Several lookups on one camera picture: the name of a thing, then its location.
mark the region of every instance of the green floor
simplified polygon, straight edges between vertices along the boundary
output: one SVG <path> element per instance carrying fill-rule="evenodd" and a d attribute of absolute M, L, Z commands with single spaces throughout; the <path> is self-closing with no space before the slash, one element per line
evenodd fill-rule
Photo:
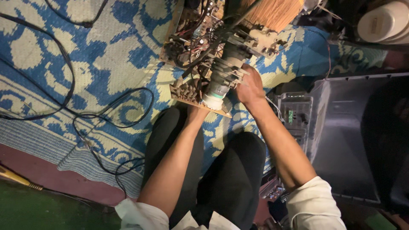
<path fill-rule="evenodd" d="M 2 230 L 118 230 L 120 224 L 116 213 L 102 214 L 68 197 L 0 180 Z"/>

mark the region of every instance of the screwdriver handle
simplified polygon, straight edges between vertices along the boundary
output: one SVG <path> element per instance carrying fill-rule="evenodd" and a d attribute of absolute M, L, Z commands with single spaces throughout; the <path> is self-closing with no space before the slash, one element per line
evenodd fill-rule
<path fill-rule="evenodd" d="M 29 187 L 37 189 L 37 190 L 42 190 L 43 189 L 42 186 L 39 186 L 39 185 L 36 185 L 36 184 L 33 184 L 33 183 L 29 182 L 28 180 L 26 180 L 23 177 L 13 173 L 12 171 L 4 168 L 1 165 L 0 165 L 0 176 L 12 179 L 12 180 L 14 180 L 14 181 L 16 181 L 16 182 L 18 182 L 20 184 L 29 186 Z"/>

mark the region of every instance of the white container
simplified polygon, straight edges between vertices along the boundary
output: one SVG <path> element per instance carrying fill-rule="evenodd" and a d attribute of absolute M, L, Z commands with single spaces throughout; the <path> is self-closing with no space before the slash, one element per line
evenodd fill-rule
<path fill-rule="evenodd" d="M 380 42 L 397 35 L 409 22 L 409 7 L 393 1 L 366 13 L 358 23 L 358 34 L 367 42 Z"/>

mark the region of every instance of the tangled cable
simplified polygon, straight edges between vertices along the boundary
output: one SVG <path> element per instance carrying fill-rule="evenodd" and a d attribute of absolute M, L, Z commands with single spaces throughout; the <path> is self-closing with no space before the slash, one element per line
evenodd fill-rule
<path fill-rule="evenodd" d="M 60 12 L 58 12 L 56 9 L 54 9 L 52 7 L 52 5 L 50 4 L 50 2 L 48 0 L 44 0 L 45 3 L 47 3 L 48 7 L 54 12 L 56 13 L 56 15 L 58 15 L 58 17 L 64 19 L 65 21 L 74 24 L 74 25 L 79 25 L 79 26 L 83 26 L 84 28 L 92 28 L 92 26 L 94 25 L 94 23 L 98 20 L 99 16 L 101 15 L 106 3 L 108 2 L 108 0 L 104 0 L 101 4 L 101 7 L 99 8 L 99 11 L 97 13 L 97 16 L 95 16 L 94 20 L 92 21 L 84 21 L 84 22 L 73 22 L 71 21 L 69 18 L 65 17 L 64 15 L 62 15 Z"/>
<path fill-rule="evenodd" d="M 51 115 L 53 115 L 53 114 L 55 114 L 55 113 L 57 113 L 57 112 L 59 112 L 59 111 L 61 111 L 61 110 L 66 110 L 66 111 L 68 111 L 69 113 L 73 114 L 73 115 L 74 115 L 74 119 L 73 119 L 73 121 L 72 121 L 72 124 L 73 124 L 73 126 L 74 126 L 75 132 L 77 133 L 77 135 L 79 136 L 79 138 L 81 139 L 81 141 L 84 143 L 84 146 L 85 146 L 85 147 L 91 152 L 91 154 L 94 156 L 94 158 L 95 158 L 95 160 L 98 162 L 99 166 L 100 166 L 105 172 L 107 172 L 107 173 L 109 173 L 109 174 L 115 176 L 115 180 L 116 180 L 118 186 L 124 191 L 124 194 L 125 194 L 124 196 L 125 196 L 125 198 L 126 198 L 127 195 L 126 195 L 125 186 L 124 186 L 123 183 L 120 181 L 120 179 L 119 179 L 118 176 L 124 175 L 124 174 L 130 172 L 130 171 L 134 170 L 135 168 L 137 168 L 137 167 L 143 165 L 144 163 L 142 162 L 142 163 L 139 163 L 139 164 L 134 164 L 134 165 L 133 165 L 132 167 L 130 167 L 128 170 L 123 171 L 123 172 L 119 172 L 119 170 L 120 170 L 120 168 L 121 168 L 122 166 L 124 166 L 125 164 L 130 163 L 130 162 L 141 161 L 141 160 L 143 160 L 143 158 L 134 158 L 134 159 L 127 160 L 127 161 L 121 163 L 120 165 L 118 165 L 118 167 L 116 168 L 115 171 L 110 171 L 110 170 L 108 170 L 107 168 L 104 167 L 104 165 L 102 164 L 101 160 L 98 158 L 98 155 L 95 153 L 93 147 L 92 147 L 92 146 L 90 145 L 90 143 L 86 140 L 85 136 L 82 135 L 82 134 L 80 133 L 80 131 L 77 129 L 77 127 L 76 127 L 76 125 L 75 125 L 75 121 L 76 121 L 78 118 L 81 118 L 81 119 L 94 119 L 94 118 L 97 118 L 97 119 L 100 119 L 100 120 L 104 120 L 105 122 L 110 123 L 110 124 L 114 125 L 115 127 L 120 128 L 120 129 L 125 129 L 125 128 L 132 127 L 132 126 L 138 124 L 139 122 L 141 122 L 141 121 L 147 116 L 147 114 L 149 113 L 149 111 L 151 110 L 152 105 L 153 105 L 153 102 L 154 102 L 154 94 L 153 94 L 153 92 L 152 92 L 150 89 L 145 88 L 145 87 L 140 87 L 140 88 L 128 90 L 128 91 L 126 91 L 125 93 L 123 93 L 122 95 L 120 95 L 119 97 L 117 97 L 114 101 L 110 102 L 110 103 L 109 103 L 101 112 L 99 112 L 98 114 L 93 114 L 93 113 L 83 113 L 83 114 L 81 114 L 81 113 L 77 113 L 77 112 L 75 112 L 75 111 L 73 111 L 73 110 L 71 110 L 70 108 L 67 107 L 67 104 L 68 104 L 68 102 L 70 101 L 70 99 L 72 98 L 72 95 L 73 95 L 73 92 L 74 92 L 74 88 L 75 88 L 75 77 L 74 77 L 74 71 L 73 71 L 73 68 L 72 68 L 72 64 L 71 64 L 70 57 L 68 56 L 68 53 L 66 52 L 66 50 L 65 50 L 64 47 L 62 46 L 61 42 L 60 42 L 58 39 L 56 39 L 51 33 L 47 32 L 47 31 L 45 31 L 45 30 L 43 30 L 43 29 L 41 29 L 41 28 L 39 28 L 39 27 L 37 27 L 37 26 L 31 24 L 31 23 L 28 23 L 28 22 L 26 22 L 26 21 L 24 21 L 24 20 L 22 20 L 22 19 L 19 19 L 19 18 L 16 18 L 16 17 L 12 17 L 12 16 L 10 16 L 10 15 L 6 15 L 6 14 L 3 14 L 3 13 L 0 13 L 0 17 L 5 18 L 5 19 L 8 19 L 8 20 L 13 21 L 13 22 L 16 22 L 16 23 L 18 23 L 18 24 L 24 25 L 24 26 L 26 26 L 26 27 L 29 27 L 29 28 L 31 28 L 31 29 L 34 29 L 34 30 L 36 30 L 36 31 L 39 31 L 39 32 L 41 32 L 41 33 L 44 33 L 44 34 L 50 36 L 50 37 L 56 42 L 58 48 L 60 49 L 61 55 L 63 56 L 64 61 L 66 62 L 67 66 L 69 67 L 70 72 L 71 72 L 71 75 L 72 75 L 72 83 L 71 83 L 70 89 L 69 89 L 69 91 L 68 91 L 68 93 L 67 93 L 67 95 L 66 95 L 66 97 L 65 97 L 65 99 L 64 99 L 64 102 L 63 102 L 63 103 L 60 103 L 57 99 L 55 99 L 54 97 L 52 97 L 43 87 L 41 87 L 38 83 L 36 83 L 30 76 L 28 76 L 28 75 L 27 75 L 26 73 L 24 73 L 23 71 L 19 70 L 14 64 L 12 64 L 11 62 L 9 62 L 7 59 L 3 58 L 3 57 L 0 55 L 0 61 L 2 61 L 3 63 L 5 63 L 7 66 L 11 67 L 13 70 L 17 71 L 17 72 L 18 72 L 20 75 L 22 75 L 25 79 L 27 79 L 27 80 L 30 81 L 33 85 L 35 85 L 35 86 L 36 86 L 41 92 L 43 92 L 47 97 L 49 97 L 52 101 L 54 101 L 57 105 L 59 105 L 59 108 L 56 109 L 54 112 L 47 113 L 47 114 L 43 114 L 43 115 L 37 115 L 37 116 L 27 117 L 27 118 L 18 118 L 18 117 L 10 117 L 10 116 L 7 116 L 7 115 L 0 115 L 0 118 L 7 119 L 7 120 L 32 121 L 32 120 L 38 120 L 38 119 L 42 119 L 42 118 L 49 117 L 49 116 L 51 116 Z M 128 97 L 130 94 L 132 94 L 132 93 L 134 93 L 134 92 L 137 92 L 137 91 L 147 91 L 147 92 L 150 93 L 150 95 L 151 95 L 151 97 L 152 97 L 152 100 L 151 100 L 151 102 L 150 102 L 150 104 L 149 104 L 149 107 L 147 108 L 147 110 L 145 111 L 145 113 L 144 113 L 137 121 L 131 122 L 129 125 L 120 126 L 120 125 L 114 124 L 114 123 L 113 123 L 112 121 L 110 121 L 108 118 L 106 118 L 106 117 L 103 116 L 106 111 L 108 111 L 108 110 L 111 109 L 111 108 L 112 108 L 112 109 L 116 108 L 116 107 L 120 104 L 120 102 L 121 102 L 122 100 L 124 100 L 124 99 L 125 99 L 126 97 Z"/>

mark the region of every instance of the blue and white rug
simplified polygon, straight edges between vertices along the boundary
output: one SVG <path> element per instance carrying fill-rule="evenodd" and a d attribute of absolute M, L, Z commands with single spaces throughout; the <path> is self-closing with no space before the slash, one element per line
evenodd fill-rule
<path fill-rule="evenodd" d="M 102 0 L 55 0 L 52 5 L 74 21 L 92 20 Z M 17 16 L 53 33 L 67 50 L 74 67 L 76 87 L 68 104 L 76 112 L 98 112 L 121 93 L 146 86 L 155 94 L 153 109 L 139 124 L 118 129 L 100 120 L 78 120 L 77 126 L 107 168 L 143 157 L 156 115 L 174 102 L 168 84 L 182 71 L 158 60 L 175 1 L 109 0 L 93 28 L 67 23 L 43 0 L 0 0 L 0 12 Z M 271 60 L 252 58 L 265 91 L 298 75 L 322 75 L 328 71 L 325 41 L 302 28 L 287 27 L 281 37 L 289 46 Z M 63 101 L 71 74 L 55 42 L 22 25 L 0 18 L 0 55 L 34 78 L 53 97 Z M 332 71 L 355 72 L 381 66 L 386 52 L 349 46 L 331 46 Z M 109 112 L 119 124 L 136 120 L 147 108 L 149 97 L 135 93 Z M 203 125 L 205 157 L 203 172 L 220 154 L 224 144 L 241 130 L 260 135 L 244 106 L 230 95 L 227 104 L 233 118 L 209 114 Z M 28 117 L 58 108 L 18 73 L 0 63 L 0 112 Z M 73 115 L 61 111 L 32 122 L 0 120 L 0 142 L 72 170 L 90 180 L 116 186 L 115 178 L 102 171 L 83 147 L 72 126 Z M 144 167 L 121 176 L 128 195 L 137 197 Z"/>

